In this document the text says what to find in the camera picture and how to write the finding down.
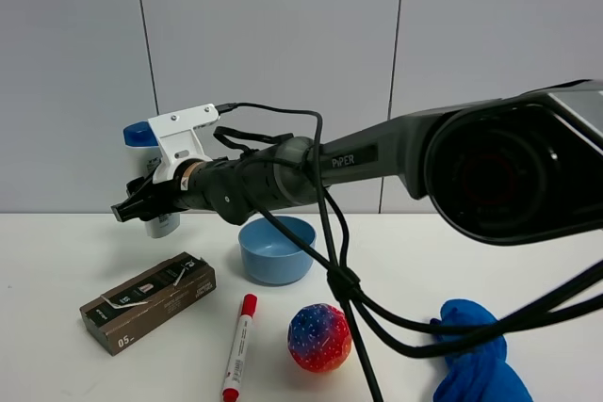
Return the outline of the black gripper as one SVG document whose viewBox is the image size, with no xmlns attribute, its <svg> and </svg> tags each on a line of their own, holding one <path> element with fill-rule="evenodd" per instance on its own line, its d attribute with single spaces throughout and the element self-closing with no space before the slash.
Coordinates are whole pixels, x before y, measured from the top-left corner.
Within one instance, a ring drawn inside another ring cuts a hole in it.
<svg viewBox="0 0 603 402">
<path fill-rule="evenodd" d="M 126 185 L 128 197 L 125 201 L 111 207 L 118 222 L 132 219 L 150 221 L 167 214 L 180 213 L 175 205 L 179 194 L 174 182 L 155 184 L 153 176 L 139 177 Z"/>
</svg>

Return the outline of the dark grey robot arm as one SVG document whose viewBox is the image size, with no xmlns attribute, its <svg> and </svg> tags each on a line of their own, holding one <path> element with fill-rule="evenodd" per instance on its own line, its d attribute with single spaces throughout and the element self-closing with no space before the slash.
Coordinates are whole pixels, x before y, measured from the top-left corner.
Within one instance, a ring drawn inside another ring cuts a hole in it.
<svg viewBox="0 0 603 402">
<path fill-rule="evenodd" d="M 117 220 L 189 209 L 240 225 L 261 210 L 314 204 L 332 185 L 398 177 L 463 235 L 496 246 L 542 242 L 602 225 L 602 84 L 582 79 L 399 116 L 337 140 L 290 134 L 214 136 L 239 150 L 210 160 L 180 150 L 128 186 Z"/>
</svg>

